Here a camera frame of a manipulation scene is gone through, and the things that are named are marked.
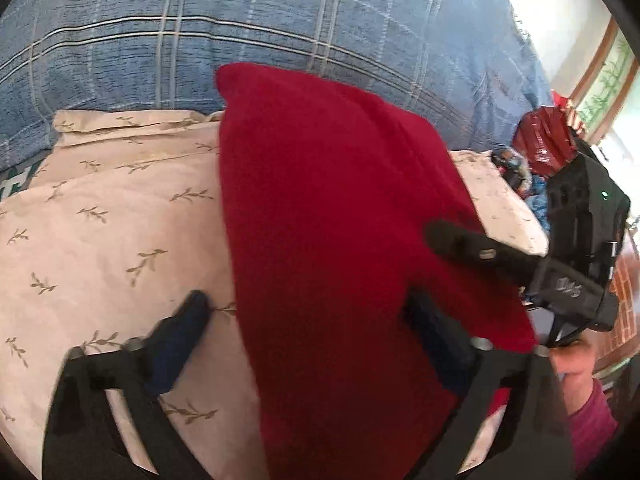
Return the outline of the person's right hand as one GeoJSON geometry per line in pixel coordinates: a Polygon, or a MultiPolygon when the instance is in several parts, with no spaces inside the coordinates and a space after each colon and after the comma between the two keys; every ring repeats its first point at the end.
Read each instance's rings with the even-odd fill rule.
{"type": "Polygon", "coordinates": [[[587,338],[579,338],[563,347],[551,349],[554,370],[561,376],[565,390],[591,390],[596,350],[587,338]]]}

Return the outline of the magenta sleeve forearm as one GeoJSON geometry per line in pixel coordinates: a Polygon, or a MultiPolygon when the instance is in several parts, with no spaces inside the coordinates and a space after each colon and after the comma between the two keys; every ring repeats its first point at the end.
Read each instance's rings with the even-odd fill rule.
{"type": "Polygon", "coordinates": [[[587,402],[568,418],[576,474],[585,471],[597,458],[618,427],[601,383],[593,379],[592,385],[587,402]]]}

